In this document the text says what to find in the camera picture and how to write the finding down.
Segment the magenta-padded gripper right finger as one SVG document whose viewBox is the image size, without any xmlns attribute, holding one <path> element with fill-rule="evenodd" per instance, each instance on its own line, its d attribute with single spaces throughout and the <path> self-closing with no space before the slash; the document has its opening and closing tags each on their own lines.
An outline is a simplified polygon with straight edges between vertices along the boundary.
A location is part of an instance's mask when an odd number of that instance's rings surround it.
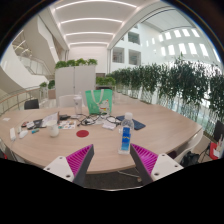
<svg viewBox="0 0 224 224">
<path fill-rule="evenodd" d="M 157 155 L 136 144 L 130 145 L 130 154 L 144 185 L 182 169 L 182 166 L 167 154 Z"/>
</svg>

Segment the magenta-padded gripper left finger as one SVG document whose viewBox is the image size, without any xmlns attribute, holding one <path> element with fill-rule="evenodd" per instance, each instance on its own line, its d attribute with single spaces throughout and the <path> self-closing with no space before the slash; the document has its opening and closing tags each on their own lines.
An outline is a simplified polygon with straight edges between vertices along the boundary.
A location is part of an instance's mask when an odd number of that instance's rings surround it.
<svg viewBox="0 0 224 224">
<path fill-rule="evenodd" d="M 90 144 L 67 157 L 58 156 L 44 170 L 82 186 L 93 155 L 94 146 Z"/>
</svg>

